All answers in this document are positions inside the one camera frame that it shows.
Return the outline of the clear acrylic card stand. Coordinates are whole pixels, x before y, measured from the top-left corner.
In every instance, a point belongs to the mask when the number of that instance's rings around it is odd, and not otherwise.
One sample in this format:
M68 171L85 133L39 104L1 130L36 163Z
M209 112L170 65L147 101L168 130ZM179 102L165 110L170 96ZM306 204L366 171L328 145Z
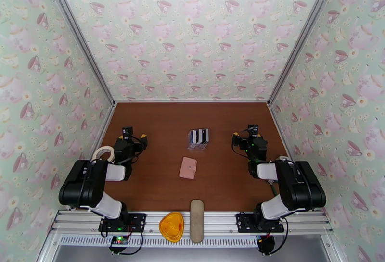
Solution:
M206 148L206 146L208 145L209 141L206 143L206 144L200 144L200 145L197 145L195 144L194 146L190 146L189 145L189 136L188 136L188 149L189 150L204 150Z

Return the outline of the pink card holder wallet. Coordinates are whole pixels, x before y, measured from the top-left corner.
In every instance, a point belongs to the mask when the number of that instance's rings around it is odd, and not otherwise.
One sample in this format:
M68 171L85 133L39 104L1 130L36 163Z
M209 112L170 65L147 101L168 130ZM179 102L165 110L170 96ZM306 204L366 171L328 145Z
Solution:
M194 180L196 168L197 168L197 160L189 157L183 157L181 166L180 166L179 177L184 179Z

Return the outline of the masking tape roll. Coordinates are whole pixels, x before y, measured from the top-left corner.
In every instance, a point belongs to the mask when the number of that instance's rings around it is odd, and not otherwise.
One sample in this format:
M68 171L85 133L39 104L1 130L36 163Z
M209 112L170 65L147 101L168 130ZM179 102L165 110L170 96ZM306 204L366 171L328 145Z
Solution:
M96 149L95 152L92 155L92 160L100 159L100 157L102 155L104 155L105 153L109 153L109 157L107 158L107 160L109 162L114 162L114 160L115 160L115 151L114 151L114 148L111 147L111 146L102 146L102 147L99 147L98 149Z

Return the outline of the small circuit board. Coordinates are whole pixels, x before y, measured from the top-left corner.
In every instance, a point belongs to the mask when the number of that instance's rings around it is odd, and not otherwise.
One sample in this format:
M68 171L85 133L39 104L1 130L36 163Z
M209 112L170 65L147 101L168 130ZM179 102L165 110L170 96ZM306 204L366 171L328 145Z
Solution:
M113 236L111 240L111 247L122 247L126 246L129 243L128 236Z

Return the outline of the orange triangular plastic object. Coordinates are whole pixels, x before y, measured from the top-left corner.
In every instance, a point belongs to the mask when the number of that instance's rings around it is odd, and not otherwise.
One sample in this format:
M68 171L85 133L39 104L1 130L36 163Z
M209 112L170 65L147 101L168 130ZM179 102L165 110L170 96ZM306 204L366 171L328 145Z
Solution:
M171 212L159 222L161 235L172 243L181 240L184 232L184 218L180 212Z

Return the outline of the beige oblong case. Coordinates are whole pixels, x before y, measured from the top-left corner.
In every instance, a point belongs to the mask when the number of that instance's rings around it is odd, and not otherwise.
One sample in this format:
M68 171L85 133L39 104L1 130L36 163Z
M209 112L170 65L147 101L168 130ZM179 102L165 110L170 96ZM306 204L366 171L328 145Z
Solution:
M204 203L198 199L190 203L190 239L195 244L204 239Z

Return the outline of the black round device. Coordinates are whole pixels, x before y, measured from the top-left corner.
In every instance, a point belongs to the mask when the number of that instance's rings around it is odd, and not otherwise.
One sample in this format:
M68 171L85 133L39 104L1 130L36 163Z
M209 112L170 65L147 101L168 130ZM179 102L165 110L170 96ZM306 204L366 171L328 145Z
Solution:
M270 236L270 235L257 236L257 247L258 247L258 251L262 255L264 256L270 255L270 253L273 252L275 248L274 236Z

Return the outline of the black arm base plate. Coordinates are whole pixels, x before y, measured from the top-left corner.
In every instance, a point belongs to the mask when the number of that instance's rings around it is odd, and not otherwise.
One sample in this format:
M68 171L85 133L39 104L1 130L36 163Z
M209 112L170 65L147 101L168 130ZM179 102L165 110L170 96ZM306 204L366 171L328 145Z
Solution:
M103 217L99 223L99 232L143 232L145 227L146 214L144 213L123 213L116 219Z
M241 212L235 216L239 233L283 233L284 227L280 219L268 220L255 217L253 213Z

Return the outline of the aluminium mounting rail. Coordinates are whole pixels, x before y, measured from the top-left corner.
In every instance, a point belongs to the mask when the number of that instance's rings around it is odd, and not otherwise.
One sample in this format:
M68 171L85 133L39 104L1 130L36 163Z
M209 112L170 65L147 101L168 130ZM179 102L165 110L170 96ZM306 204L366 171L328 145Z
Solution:
M159 236L159 223L169 212L147 211L144 235ZM240 235L236 225L237 212L205 212L204 234L206 236ZM283 222L290 235L324 235L333 230L323 211L300 212L288 216L288 225ZM66 234L99 234L101 217L89 211L58 211L51 225L51 231Z

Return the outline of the aluminium frame post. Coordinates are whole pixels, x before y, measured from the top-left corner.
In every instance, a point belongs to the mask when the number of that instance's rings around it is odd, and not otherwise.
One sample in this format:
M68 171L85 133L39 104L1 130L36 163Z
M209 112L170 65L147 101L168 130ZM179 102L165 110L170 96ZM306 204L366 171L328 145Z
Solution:
M107 97L109 103L114 107L116 106L116 101L110 92L109 88L107 87L107 83L96 63L96 60L94 56L91 53L91 50L88 46L88 43L81 31L81 28L71 10L69 0L55 0L56 4L58 5L58 8L60 12L62 13L64 20L66 24L68 25L68 28L71 32L71 34L74 37L74 40L78 44L82 55L85 57L85 61L90 66L93 75L96 77L97 82L102 89L103 93Z
M286 78L288 77L294 63L298 59L307 39L309 38L313 27L315 26L321 11L323 10L323 7L327 3L328 0L315 0L311 11L309 13L309 16L307 17L305 24L303 25L303 28L301 29L301 32L299 33L298 39L291 51L291 54L288 57L287 62L285 63L285 66L279 76L279 79L274 86L274 89L267 100L267 105L271 109L273 102L278 96L279 91L281 90L282 86L284 85L284 82Z

